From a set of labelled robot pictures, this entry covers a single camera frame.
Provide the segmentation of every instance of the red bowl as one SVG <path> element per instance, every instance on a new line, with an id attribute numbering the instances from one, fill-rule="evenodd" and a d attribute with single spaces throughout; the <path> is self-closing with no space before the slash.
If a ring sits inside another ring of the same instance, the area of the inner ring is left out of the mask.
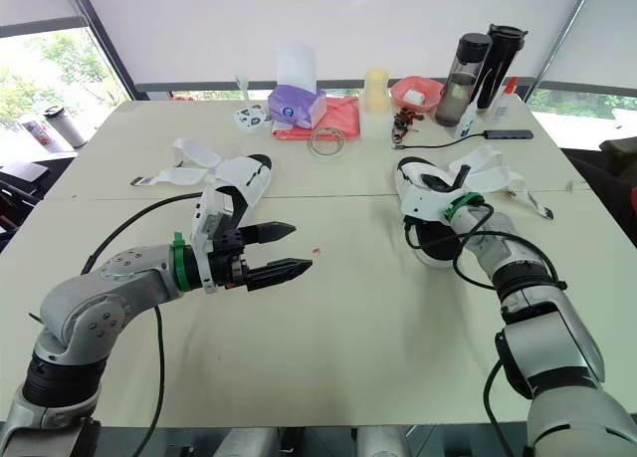
<path id="1" fill-rule="evenodd" d="M 389 92 L 397 106 L 407 107 L 417 112 L 429 112 L 440 102 L 440 93 L 442 92 L 443 87 L 443 84 L 438 81 L 434 81 L 433 79 L 409 76 L 394 84 Z M 403 97 L 405 97 L 405 94 L 409 90 L 424 94 L 425 103 L 422 106 L 416 106 L 415 104 L 403 101 Z"/>

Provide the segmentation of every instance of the cable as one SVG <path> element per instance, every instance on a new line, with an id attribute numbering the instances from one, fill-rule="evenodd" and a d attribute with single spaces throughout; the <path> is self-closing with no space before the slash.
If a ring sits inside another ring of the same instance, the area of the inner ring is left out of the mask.
<path id="1" fill-rule="evenodd" d="M 130 226 L 132 223 L 137 221 L 143 215 L 151 212 L 154 209 L 159 208 L 160 206 L 167 205 L 168 203 L 173 203 L 175 201 L 180 201 L 180 200 L 187 200 L 190 198 L 199 198 L 201 194 L 202 194 L 201 192 L 198 192 L 198 193 L 186 193 L 184 195 L 172 196 L 170 198 L 157 201 L 156 203 L 153 203 L 150 206 L 146 206 L 139 212 L 135 213 L 126 221 L 124 221 L 121 225 L 119 225 L 112 233 L 110 233 L 110 235 L 108 235 L 108 237 L 89 256 L 89 258 L 87 259 L 87 262 L 84 265 L 84 268 L 82 269 L 81 274 L 85 275 L 86 273 L 88 273 L 93 267 L 93 265 L 96 263 L 96 260 L 98 259 L 100 254 L 112 242 L 112 240 L 114 240 L 123 230 L 125 230 L 128 226 Z M 155 406 L 155 412 L 152 416 L 152 421 L 150 422 L 150 426 L 148 427 L 148 430 L 146 430 L 146 433 L 143 436 L 143 439 L 141 439 L 141 442 L 139 442 L 139 445 L 137 446 L 134 453 L 132 454 L 133 457 L 139 457 L 143 449 L 146 447 L 146 444 L 148 444 L 148 441 L 150 440 L 150 437 L 152 437 L 152 434 L 155 431 L 155 428 L 157 426 L 157 421 L 159 420 L 159 415 L 161 414 L 161 407 L 163 405 L 163 394 L 165 389 L 165 375 L 166 375 L 166 362 L 165 362 L 165 355 L 164 355 L 164 348 L 163 348 L 163 321 L 161 319 L 161 311 L 159 310 L 159 307 L 155 306 L 153 307 L 153 309 L 155 311 L 155 317 L 157 319 L 157 344 L 159 349 L 159 395 L 157 396 L 157 404 Z"/>
<path id="2" fill-rule="evenodd" d="M 446 236 L 444 238 L 439 238 L 437 240 L 430 241 L 426 243 L 425 245 L 414 245 L 409 239 L 409 228 L 405 227 L 405 240 L 407 241 L 407 244 L 409 245 L 409 247 L 414 250 L 426 250 L 427 248 L 430 248 L 432 246 L 440 245 L 447 241 L 455 240 L 456 238 L 463 238 L 468 235 L 469 233 L 459 233 L 457 235 Z M 472 236 L 501 236 L 503 238 L 508 238 L 510 240 L 517 241 L 518 243 L 521 243 L 531 248 L 531 250 L 537 253 L 537 255 L 544 261 L 555 283 L 558 284 L 561 289 L 563 290 L 566 289 L 565 287 L 566 284 L 559 279 L 559 276 L 557 275 L 557 270 L 555 270 L 555 267 L 553 266 L 552 262 L 548 259 L 546 254 L 531 241 L 526 240 L 522 236 L 514 235 L 512 233 L 507 233 L 505 231 L 486 231 L 486 230 L 476 231 L 475 233 L 472 234 Z"/>
<path id="3" fill-rule="evenodd" d="M 402 143 L 394 144 L 394 149 L 396 150 L 404 150 L 405 148 L 444 148 L 446 146 L 455 145 L 456 143 L 460 143 L 461 141 L 465 141 L 467 138 L 471 138 L 472 136 L 485 136 L 485 133 L 471 133 L 470 135 L 465 135 L 462 138 L 452 141 L 451 143 L 443 143 L 441 145 L 403 145 Z"/>
<path id="4" fill-rule="evenodd" d="M 157 405 L 155 406 L 155 413 L 152 416 L 152 421 L 150 422 L 150 427 L 146 430 L 146 434 L 139 442 L 139 445 L 135 449 L 135 452 L 132 454 L 132 457 L 139 457 L 141 452 L 146 447 L 146 444 L 152 437 L 152 433 L 155 431 L 155 427 L 157 427 L 157 421 L 159 420 L 159 414 L 161 414 L 161 406 L 163 405 L 163 392 L 165 387 L 166 380 L 166 360 L 163 351 L 163 322 L 161 320 L 161 311 L 158 306 L 154 308 L 155 316 L 157 317 L 157 344 L 159 347 L 159 395 L 157 396 Z"/>
<path id="5" fill-rule="evenodd" d="M 94 264 L 98 260 L 98 257 L 100 256 L 102 251 L 106 248 L 106 246 L 108 246 L 110 244 L 110 242 L 112 242 L 112 240 L 114 240 L 117 237 L 117 235 L 119 235 L 119 233 L 121 233 L 123 230 L 125 230 L 128 226 L 133 224 L 135 221 L 137 221 L 139 218 L 141 218 L 146 213 L 148 213 L 148 212 L 150 212 L 150 211 L 152 211 L 152 210 L 154 210 L 156 208 L 159 208 L 160 206 L 167 205 L 168 203 L 172 203 L 174 201 L 187 200 L 187 199 L 190 199 L 190 198 L 199 198 L 200 196 L 201 196 L 201 192 L 198 192 L 198 193 L 186 193 L 184 195 L 172 196 L 170 198 L 166 198 L 164 200 L 157 201 L 156 203 L 153 203 L 152 205 L 145 207 L 144 209 L 142 209 L 138 213 L 135 213 L 130 218 L 128 218 L 126 221 L 124 221 L 121 225 L 119 225 L 117 228 L 115 228 L 115 231 L 110 233 L 110 235 L 108 235 L 108 237 L 98 246 L 98 248 L 93 252 L 93 254 L 91 256 L 89 256 L 89 259 L 87 260 L 87 263 L 84 265 L 84 268 L 82 269 L 81 274 L 85 275 L 86 273 L 88 273 L 91 270 L 91 268 L 94 266 Z"/>
<path id="6" fill-rule="evenodd" d="M 454 271 L 456 272 L 456 274 L 462 278 L 463 280 L 465 280 L 467 283 L 471 283 L 474 286 L 477 286 L 479 288 L 483 288 L 485 290 L 495 290 L 496 288 L 494 288 L 491 285 L 485 285 L 483 283 L 480 283 L 478 281 L 475 281 L 471 278 L 469 278 L 467 275 L 465 275 L 462 271 L 460 271 L 460 268 L 458 267 L 458 260 L 460 259 L 460 255 L 462 255 L 462 252 L 465 249 L 465 245 L 469 242 L 469 240 L 471 240 L 474 236 L 475 233 L 480 230 L 480 228 L 487 223 L 487 221 L 489 220 L 489 218 L 491 218 L 491 216 L 494 214 L 494 207 L 492 205 L 490 205 L 489 203 L 483 203 L 480 206 L 487 208 L 487 214 L 485 216 L 483 216 L 480 221 L 478 221 L 478 223 L 476 223 L 476 226 L 474 226 L 469 233 L 467 233 L 467 236 L 465 236 L 463 238 L 463 240 L 460 242 L 460 246 L 458 247 L 458 251 L 456 251 L 456 256 L 454 256 L 454 261 L 453 261 L 453 268 Z"/>
<path id="7" fill-rule="evenodd" d="M 507 454 L 507 457 L 515 457 L 514 451 L 511 449 L 509 442 L 507 442 L 507 438 L 505 437 L 505 434 L 502 431 L 502 427 L 500 426 L 500 423 L 496 419 L 496 416 L 494 415 L 493 410 L 491 410 L 491 402 L 489 402 L 489 394 L 491 393 L 491 387 L 493 386 L 494 379 L 496 378 L 496 375 L 498 374 L 498 371 L 500 370 L 501 367 L 502 367 L 502 363 L 500 362 L 500 360 L 498 360 L 498 362 L 496 362 L 496 365 L 494 365 L 494 368 L 491 369 L 491 372 L 489 372 L 489 376 L 487 377 L 487 381 L 485 382 L 485 388 L 482 392 L 482 402 L 483 404 L 485 404 L 485 410 L 487 411 L 487 415 L 489 416 L 489 421 L 491 422 L 491 425 L 496 431 L 496 435 L 498 436 L 498 440 L 500 441 L 500 444 L 502 445 L 502 448 L 504 449 L 505 454 Z"/>

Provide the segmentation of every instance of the purple tissue box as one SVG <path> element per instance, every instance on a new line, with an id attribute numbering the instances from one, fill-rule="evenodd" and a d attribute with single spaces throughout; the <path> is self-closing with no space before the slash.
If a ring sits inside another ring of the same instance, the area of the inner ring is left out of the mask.
<path id="1" fill-rule="evenodd" d="M 314 128 L 327 112 L 327 97 L 322 89 L 313 94 L 294 86 L 277 86 L 268 96 L 268 108 L 276 121 Z"/>

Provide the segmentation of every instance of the pink cloth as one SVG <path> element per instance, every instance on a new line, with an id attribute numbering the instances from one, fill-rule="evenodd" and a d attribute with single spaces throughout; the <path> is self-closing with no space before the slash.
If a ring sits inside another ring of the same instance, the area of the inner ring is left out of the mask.
<path id="1" fill-rule="evenodd" d="M 353 140 L 360 135 L 358 126 L 358 98 L 356 97 L 328 97 L 327 113 L 317 126 L 313 129 L 324 126 L 333 126 L 342 131 L 346 140 Z M 312 134 L 307 128 L 294 126 L 291 130 L 277 130 L 274 132 L 275 138 L 279 140 L 307 140 Z"/>

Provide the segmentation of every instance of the black bottle lid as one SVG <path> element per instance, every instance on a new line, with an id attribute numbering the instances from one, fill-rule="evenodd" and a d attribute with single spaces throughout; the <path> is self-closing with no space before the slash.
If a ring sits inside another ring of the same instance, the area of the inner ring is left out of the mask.
<path id="1" fill-rule="evenodd" d="M 511 26 L 496 26 L 495 24 L 489 26 L 489 37 L 494 42 L 514 44 L 518 51 L 525 46 L 525 35 L 528 32 Z"/>
<path id="2" fill-rule="evenodd" d="M 463 64 L 482 62 L 491 46 L 491 38 L 486 34 L 470 32 L 458 41 L 456 57 Z"/>

